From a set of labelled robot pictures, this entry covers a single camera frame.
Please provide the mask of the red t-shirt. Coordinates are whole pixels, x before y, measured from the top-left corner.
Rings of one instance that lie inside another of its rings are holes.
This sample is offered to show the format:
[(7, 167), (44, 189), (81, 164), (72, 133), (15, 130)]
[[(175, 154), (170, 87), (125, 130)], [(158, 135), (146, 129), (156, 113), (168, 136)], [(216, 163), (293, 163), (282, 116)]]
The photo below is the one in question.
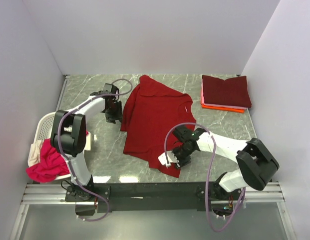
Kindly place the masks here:
[(121, 131), (127, 133), (124, 154), (145, 160), (150, 168), (178, 178), (180, 170), (162, 165), (158, 157), (177, 145), (177, 139), (168, 134), (173, 126), (188, 123), (187, 127), (194, 130), (192, 103), (188, 94), (142, 75), (123, 110)]

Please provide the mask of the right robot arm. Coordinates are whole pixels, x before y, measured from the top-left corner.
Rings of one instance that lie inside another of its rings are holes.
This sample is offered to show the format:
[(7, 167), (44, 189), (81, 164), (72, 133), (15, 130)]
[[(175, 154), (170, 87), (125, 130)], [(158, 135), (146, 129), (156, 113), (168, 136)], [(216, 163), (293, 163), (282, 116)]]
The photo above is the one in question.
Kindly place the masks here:
[(238, 140), (201, 127), (190, 130), (185, 125), (177, 126), (172, 134), (181, 145), (164, 157), (167, 163), (173, 163), (178, 169), (191, 162), (191, 154), (195, 151), (210, 152), (238, 165), (237, 170), (225, 172), (210, 183), (209, 195), (216, 200), (224, 200), (232, 192), (245, 187), (262, 191), (280, 168), (264, 143), (255, 137)]

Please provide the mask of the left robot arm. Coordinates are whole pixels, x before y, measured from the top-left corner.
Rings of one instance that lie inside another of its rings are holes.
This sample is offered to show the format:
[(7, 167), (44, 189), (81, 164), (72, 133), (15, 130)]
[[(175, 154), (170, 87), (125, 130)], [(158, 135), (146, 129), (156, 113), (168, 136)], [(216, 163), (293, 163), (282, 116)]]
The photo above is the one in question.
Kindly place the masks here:
[(98, 113), (104, 113), (108, 123), (122, 122), (122, 102), (119, 88), (106, 83), (103, 90), (93, 92), (89, 98), (70, 110), (58, 110), (54, 114), (50, 144), (63, 157), (71, 176), (67, 193), (83, 201), (95, 194), (93, 177), (85, 158), (86, 122)]

